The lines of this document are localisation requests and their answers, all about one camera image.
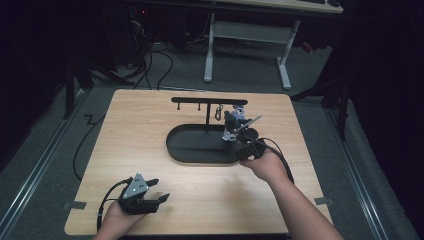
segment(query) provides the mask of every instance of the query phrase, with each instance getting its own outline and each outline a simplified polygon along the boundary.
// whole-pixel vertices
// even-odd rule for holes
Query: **wooden table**
[[[268,185],[250,169],[231,165],[181,164],[166,148],[169,131],[180,124],[204,123],[206,106],[177,104],[171,97],[246,99],[246,117],[262,118],[251,127],[260,137],[281,147],[297,187],[314,203],[323,197],[290,98],[282,94],[118,90],[98,136],[65,231],[94,235],[97,211],[106,192],[117,182],[140,172],[146,180],[160,179],[146,199],[171,193],[155,214],[148,215],[129,235],[287,233]],[[211,124],[224,124],[214,119]],[[224,110],[232,111],[226,105]],[[118,197],[115,189],[111,198]],[[325,205],[318,209],[331,221]]]

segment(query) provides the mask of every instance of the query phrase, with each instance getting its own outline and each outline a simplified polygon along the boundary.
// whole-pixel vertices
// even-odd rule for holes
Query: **tape strip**
[[[327,206],[331,206],[331,205],[334,205],[334,201],[332,198],[326,198],[326,197],[315,198],[315,204],[316,205],[326,204]]]
[[[65,204],[63,204],[63,209],[70,210],[70,209],[84,209],[85,205],[87,203],[85,202],[77,202],[77,201],[66,201]]]

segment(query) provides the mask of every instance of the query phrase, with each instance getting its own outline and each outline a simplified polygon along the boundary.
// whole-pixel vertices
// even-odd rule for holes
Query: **hand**
[[[269,149],[265,149],[261,158],[255,160],[241,160],[240,165],[252,169],[255,175],[268,184],[275,180],[289,180],[287,171],[281,159]]]
[[[106,212],[103,224],[94,239],[118,239],[124,236],[138,221],[147,214],[128,215],[124,213],[117,201]]]

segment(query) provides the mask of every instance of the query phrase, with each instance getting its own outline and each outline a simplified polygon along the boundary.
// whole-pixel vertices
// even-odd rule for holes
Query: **computer desk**
[[[172,97],[245,99],[246,117],[262,115],[252,128],[274,140],[290,165],[296,186],[314,204],[323,193],[290,98],[283,94],[118,90],[110,103],[65,225],[69,235],[94,235],[100,203],[117,182],[140,172],[158,178],[145,199],[170,193],[157,213],[136,224],[129,235],[287,233],[268,185],[237,162],[229,165],[182,164],[167,152],[166,137],[176,126],[204,123],[206,106],[177,104]],[[214,118],[211,124],[224,124]],[[224,110],[232,111],[231,106]],[[122,188],[110,198],[117,198]],[[316,206],[331,221],[326,205]]]
[[[340,14],[343,12],[342,7],[333,7],[327,2],[325,4],[311,3],[298,0],[215,0],[214,3],[232,3],[250,6],[290,9],[295,11],[310,11],[325,14]],[[287,74],[286,61],[296,37],[296,33],[300,24],[300,20],[294,20],[291,27],[283,26],[265,26],[256,24],[236,23],[228,21],[216,21],[215,14],[211,14],[209,26],[209,45],[206,55],[204,81],[211,82],[213,75],[213,44],[217,37],[233,38],[240,40],[271,42],[284,44],[281,55],[277,57],[276,63],[280,72],[281,82],[285,90],[291,89],[291,83]]]

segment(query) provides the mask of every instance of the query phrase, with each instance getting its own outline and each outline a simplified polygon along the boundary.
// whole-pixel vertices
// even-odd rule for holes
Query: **table leg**
[[[209,26],[209,47],[208,55],[206,56],[206,65],[205,65],[205,82],[212,81],[212,71],[213,71],[213,40],[215,35],[215,13],[211,13],[211,23]]]
[[[294,38],[296,37],[296,33],[297,33],[297,29],[299,28],[299,24],[300,24],[299,20],[296,20],[294,22],[293,27],[290,31],[287,43],[286,43],[286,48],[284,49],[283,56],[277,58],[278,69],[280,71],[281,81],[283,82],[283,88],[285,90],[291,89],[290,79],[289,79],[289,76],[287,74],[287,69],[286,69],[286,61],[287,61],[287,58],[289,56],[290,49],[293,45]]]

